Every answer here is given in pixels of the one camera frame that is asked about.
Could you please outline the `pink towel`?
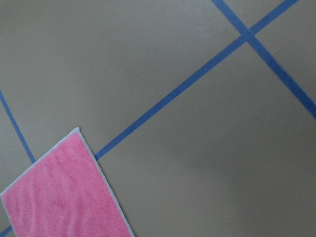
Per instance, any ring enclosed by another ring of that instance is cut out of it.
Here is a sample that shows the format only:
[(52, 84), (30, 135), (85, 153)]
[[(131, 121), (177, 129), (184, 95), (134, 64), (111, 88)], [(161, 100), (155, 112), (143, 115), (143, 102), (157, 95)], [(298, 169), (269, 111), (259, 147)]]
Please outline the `pink towel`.
[(133, 231), (80, 129), (0, 195), (17, 237), (131, 237)]

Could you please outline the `brown paper table cover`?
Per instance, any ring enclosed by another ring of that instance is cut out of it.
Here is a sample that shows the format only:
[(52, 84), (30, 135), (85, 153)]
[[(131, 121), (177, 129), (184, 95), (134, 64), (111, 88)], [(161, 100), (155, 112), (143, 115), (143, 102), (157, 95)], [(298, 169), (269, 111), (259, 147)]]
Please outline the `brown paper table cover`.
[(138, 237), (315, 236), (315, 1), (1, 1), (1, 189), (75, 127)]

